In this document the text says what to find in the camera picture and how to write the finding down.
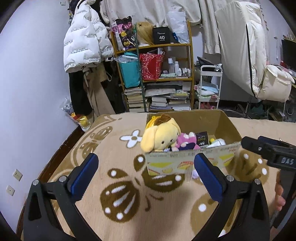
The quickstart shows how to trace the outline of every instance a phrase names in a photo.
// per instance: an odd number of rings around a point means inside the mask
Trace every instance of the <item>finger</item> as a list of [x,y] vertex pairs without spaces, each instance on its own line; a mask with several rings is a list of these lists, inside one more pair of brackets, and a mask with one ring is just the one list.
[[280,182],[281,182],[280,171],[278,171],[276,174],[276,183],[280,183]]
[[284,192],[283,187],[280,184],[276,184],[275,188],[274,188],[275,192],[277,195],[282,195]]
[[276,195],[275,204],[282,207],[286,204],[286,200],[282,196]]
[[282,208],[283,208],[283,207],[276,206],[276,210],[277,210],[277,211],[281,211],[281,210],[282,210]]

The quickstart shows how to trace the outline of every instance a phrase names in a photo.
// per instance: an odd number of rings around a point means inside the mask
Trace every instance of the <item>white flower pattern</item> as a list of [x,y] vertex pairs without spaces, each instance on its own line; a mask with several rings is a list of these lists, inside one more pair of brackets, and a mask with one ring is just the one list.
[[140,130],[135,130],[133,131],[133,133],[131,134],[131,136],[122,136],[120,137],[120,140],[122,141],[128,141],[128,143],[126,144],[127,148],[133,148],[137,142],[140,142],[142,140],[142,137],[139,137]]

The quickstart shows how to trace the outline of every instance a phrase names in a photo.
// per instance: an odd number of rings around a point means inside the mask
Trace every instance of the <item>power socket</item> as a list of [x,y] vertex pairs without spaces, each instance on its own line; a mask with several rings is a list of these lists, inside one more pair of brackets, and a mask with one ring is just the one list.
[[18,169],[15,170],[15,172],[13,173],[13,176],[18,181],[20,181],[22,179],[22,174],[20,173],[20,171]]
[[7,188],[6,188],[6,192],[7,192],[10,196],[13,196],[13,194],[15,193],[15,190],[14,190],[10,185],[8,185]]

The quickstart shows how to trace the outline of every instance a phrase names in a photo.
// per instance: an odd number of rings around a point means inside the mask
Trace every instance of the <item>pink plush toy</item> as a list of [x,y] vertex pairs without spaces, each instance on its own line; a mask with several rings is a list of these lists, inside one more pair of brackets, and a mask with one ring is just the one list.
[[179,150],[192,150],[192,148],[186,148],[187,144],[195,143],[193,150],[201,149],[199,145],[196,144],[196,135],[193,132],[189,132],[187,135],[186,133],[181,133],[181,135],[177,138],[177,144],[175,147],[172,147],[172,151],[179,151]]

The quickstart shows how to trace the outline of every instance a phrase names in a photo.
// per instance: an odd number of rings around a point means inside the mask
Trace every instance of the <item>rug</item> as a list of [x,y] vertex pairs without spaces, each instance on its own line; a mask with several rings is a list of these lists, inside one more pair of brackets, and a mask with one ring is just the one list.
[[[76,202],[82,216],[103,241],[192,240],[217,206],[202,181],[184,180],[184,175],[149,176],[140,141],[146,113],[102,115],[76,143],[50,181],[69,175],[89,153],[99,158],[99,168],[84,197]],[[230,118],[241,136],[260,135],[296,144],[294,123]],[[269,212],[274,211],[277,169],[268,167],[260,156],[240,149],[231,164],[222,170],[237,180],[263,183]],[[55,211],[64,231],[73,235],[55,201]],[[221,235],[235,219],[235,207]]]

